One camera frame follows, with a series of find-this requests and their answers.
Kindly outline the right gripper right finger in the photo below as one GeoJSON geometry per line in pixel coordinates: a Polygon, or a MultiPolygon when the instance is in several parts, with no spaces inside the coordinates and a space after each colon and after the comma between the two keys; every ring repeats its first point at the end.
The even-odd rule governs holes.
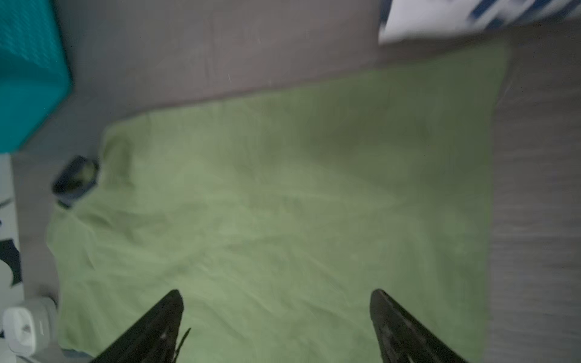
{"type": "Polygon", "coordinates": [[[369,311],[383,362],[466,363],[385,291],[372,292],[369,311]]]}

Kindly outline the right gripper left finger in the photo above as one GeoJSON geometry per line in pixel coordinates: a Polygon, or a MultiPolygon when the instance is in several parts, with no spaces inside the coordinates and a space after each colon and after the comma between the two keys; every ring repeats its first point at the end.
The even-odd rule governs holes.
{"type": "Polygon", "coordinates": [[[180,292],[171,290],[92,363],[174,362],[183,311],[180,292]]]}

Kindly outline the green tank top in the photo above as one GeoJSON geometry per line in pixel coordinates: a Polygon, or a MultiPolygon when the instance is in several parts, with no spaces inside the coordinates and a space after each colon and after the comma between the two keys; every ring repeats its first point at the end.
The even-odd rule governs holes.
{"type": "Polygon", "coordinates": [[[112,125],[97,185],[48,227],[60,346],[98,355],[177,289],[183,362],[377,362],[381,289],[481,361],[510,57],[492,41],[112,125]]]}

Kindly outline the teal plastic basket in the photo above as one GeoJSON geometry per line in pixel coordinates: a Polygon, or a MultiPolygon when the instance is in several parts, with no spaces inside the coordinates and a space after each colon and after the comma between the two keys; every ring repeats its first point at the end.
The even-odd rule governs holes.
{"type": "Polygon", "coordinates": [[[69,95],[53,1],[1,2],[1,152],[17,151],[69,95]]]}

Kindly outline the white tank top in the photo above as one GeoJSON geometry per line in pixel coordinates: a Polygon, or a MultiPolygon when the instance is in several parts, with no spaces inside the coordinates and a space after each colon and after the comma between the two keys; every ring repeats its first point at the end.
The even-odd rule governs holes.
{"type": "Polygon", "coordinates": [[[451,38],[579,16],[576,0],[382,1],[378,43],[451,38]]]}

